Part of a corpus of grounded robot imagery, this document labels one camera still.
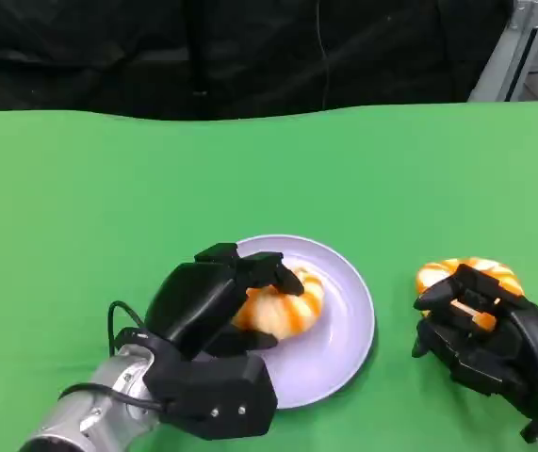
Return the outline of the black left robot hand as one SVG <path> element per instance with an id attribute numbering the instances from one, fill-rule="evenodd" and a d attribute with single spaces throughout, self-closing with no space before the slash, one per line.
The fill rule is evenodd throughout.
<path id="1" fill-rule="evenodd" d="M 236 243 L 218 243 L 179 265 L 161 284 L 147 309 L 144 325 L 192 360 L 201 352 L 231 357 L 276 347 L 273 333 L 232 324 L 248 300 L 248 291 L 273 287 L 299 296 L 301 281 L 276 251 L 241 257 Z"/>

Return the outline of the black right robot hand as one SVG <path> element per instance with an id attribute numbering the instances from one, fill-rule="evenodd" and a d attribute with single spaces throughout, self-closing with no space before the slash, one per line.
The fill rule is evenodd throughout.
<path id="1" fill-rule="evenodd" d="M 538 443 L 538 305 L 515 273 L 471 257 L 428 263 L 416 274 L 415 358 L 428 353 L 451 379 L 499 395 L 529 420 L 521 436 Z"/>

